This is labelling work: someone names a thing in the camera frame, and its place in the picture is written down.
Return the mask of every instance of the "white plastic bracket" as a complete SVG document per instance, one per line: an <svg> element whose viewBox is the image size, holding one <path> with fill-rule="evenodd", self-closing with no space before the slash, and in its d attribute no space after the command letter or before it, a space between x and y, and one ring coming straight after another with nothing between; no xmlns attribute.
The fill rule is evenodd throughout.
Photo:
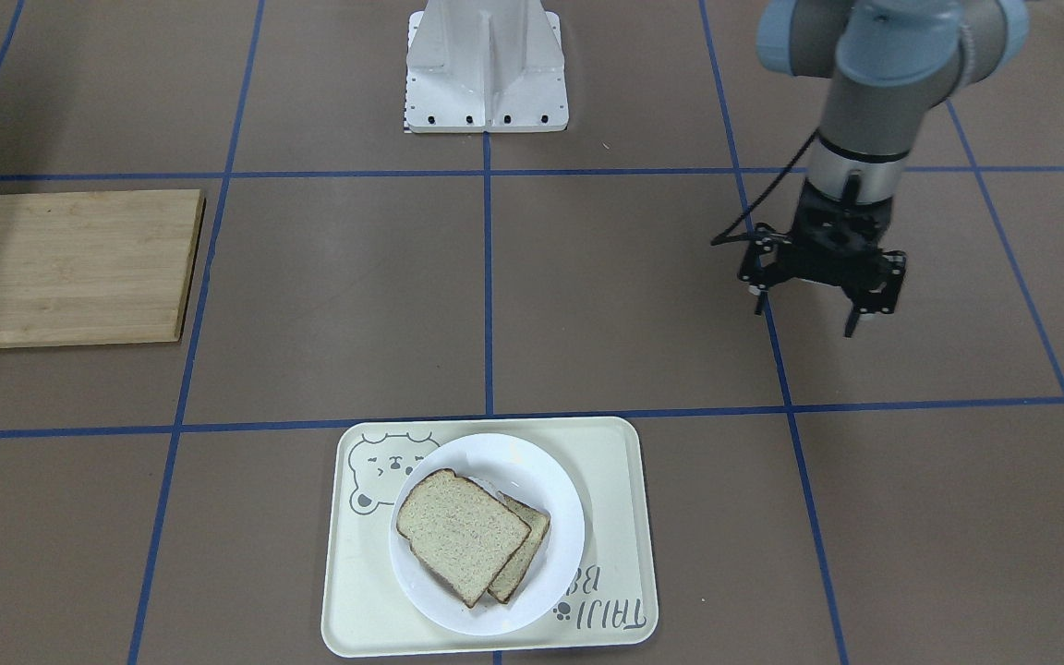
<svg viewBox="0 0 1064 665"><path fill-rule="evenodd" d="M405 129L561 131L561 18L541 0L430 0L410 17Z"/></svg>

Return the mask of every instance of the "wooden board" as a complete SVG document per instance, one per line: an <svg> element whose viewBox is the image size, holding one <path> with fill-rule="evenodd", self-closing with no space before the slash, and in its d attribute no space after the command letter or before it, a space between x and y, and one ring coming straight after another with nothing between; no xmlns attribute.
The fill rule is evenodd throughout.
<svg viewBox="0 0 1064 665"><path fill-rule="evenodd" d="M173 342L203 193L0 195L0 348Z"/></svg>

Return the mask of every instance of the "bread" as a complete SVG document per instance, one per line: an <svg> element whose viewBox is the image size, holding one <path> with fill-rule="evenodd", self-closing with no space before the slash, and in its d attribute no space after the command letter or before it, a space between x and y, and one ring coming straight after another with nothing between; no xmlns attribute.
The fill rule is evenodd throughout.
<svg viewBox="0 0 1064 665"><path fill-rule="evenodd" d="M419 481L397 513L414 556L473 606L531 529L486 489L439 468Z"/></svg>
<svg viewBox="0 0 1064 665"><path fill-rule="evenodd" d="M544 535L549 533L549 517L541 513L539 510L523 505L522 502L514 500L510 496L500 494L499 498L503 501L503 505L519 516L531 530L528 539L523 541L519 549L516 549L512 559L508 560L508 565L503 565L499 576L495 577L491 585L486 587L486 592L494 595L495 600L506 603L511 600L512 594L515 593L516 586L519 586L520 582L523 581L523 576L527 576L529 564L532 564L532 556L535 556L537 549L541 549Z"/></svg>

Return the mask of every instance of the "rectangular tray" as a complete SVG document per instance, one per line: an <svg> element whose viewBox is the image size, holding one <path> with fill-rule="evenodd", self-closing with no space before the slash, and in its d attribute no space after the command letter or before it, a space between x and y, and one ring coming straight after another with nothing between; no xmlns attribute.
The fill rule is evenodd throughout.
<svg viewBox="0 0 1064 665"><path fill-rule="evenodd" d="M525 438L565 468L582 500L586 536L573 585L552 611L519 631L469 636L438 627L405 598L388 560L388 522L403 470L416 464L415 455L485 432ZM358 459L350 459L350 451L360 442L384 446L384 458L401 455L401 470L354 468ZM321 615L322 641L334 653L627 645L649 638L658 622L638 434L620 417L366 422L339 438Z"/></svg>

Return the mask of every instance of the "plate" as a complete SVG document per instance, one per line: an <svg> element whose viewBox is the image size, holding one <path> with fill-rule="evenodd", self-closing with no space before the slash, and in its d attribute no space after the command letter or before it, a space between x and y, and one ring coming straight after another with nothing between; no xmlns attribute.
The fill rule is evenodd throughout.
<svg viewBox="0 0 1064 665"><path fill-rule="evenodd" d="M405 497L438 468L452 468L492 495L504 493L549 515L549 533L506 605L484 594L473 609L467 609L417 561L410 541L396 531ZM393 572L406 597L432 622L467 635L510 633L552 610L572 584L584 546L585 516L569 475L552 455L509 434L471 434L431 451L402 484L388 530Z"/></svg>

